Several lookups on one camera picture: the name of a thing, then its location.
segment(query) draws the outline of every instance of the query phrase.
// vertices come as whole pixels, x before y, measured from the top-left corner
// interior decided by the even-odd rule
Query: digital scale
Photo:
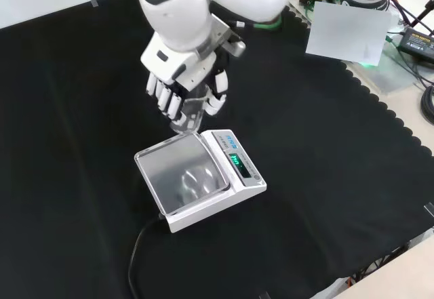
[[[134,158],[173,233],[267,189],[228,129],[178,135]]]

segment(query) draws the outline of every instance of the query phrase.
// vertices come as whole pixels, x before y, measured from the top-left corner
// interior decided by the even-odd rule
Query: black cloth
[[[98,2],[0,31],[2,298],[129,298],[158,214],[133,159],[173,136],[144,93],[153,32],[137,0]],[[152,226],[143,298],[309,298],[433,224],[431,152],[342,63],[306,56],[308,35],[289,12],[243,34],[203,129],[231,128],[268,189],[176,234]]]

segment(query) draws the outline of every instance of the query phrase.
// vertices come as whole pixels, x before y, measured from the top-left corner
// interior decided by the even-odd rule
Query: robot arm
[[[140,0],[155,33],[141,61],[150,71],[146,87],[158,106],[175,124],[186,120],[185,96],[208,75],[214,76],[205,105],[215,115],[226,100],[228,88],[224,66],[225,49],[241,55],[245,45],[230,28],[210,13],[215,1],[244,18],[264,22],[280,14],[288,0]]]

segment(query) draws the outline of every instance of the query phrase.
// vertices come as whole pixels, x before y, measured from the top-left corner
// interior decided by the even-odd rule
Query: white paper
[[[389,12],[316,2],[306,53],[378,65]]]

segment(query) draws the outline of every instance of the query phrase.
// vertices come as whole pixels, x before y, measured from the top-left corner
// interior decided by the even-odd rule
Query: green digital display
[[[229,155],[229,157],[231,158],[232,163],[238,169],[239,173],[243,176],[243,178],[251,178],[252,177],[252,175],[249,174],[249,171],[245,167],[244,163],[239,158],[238,154],[233,153],[233,154]]]

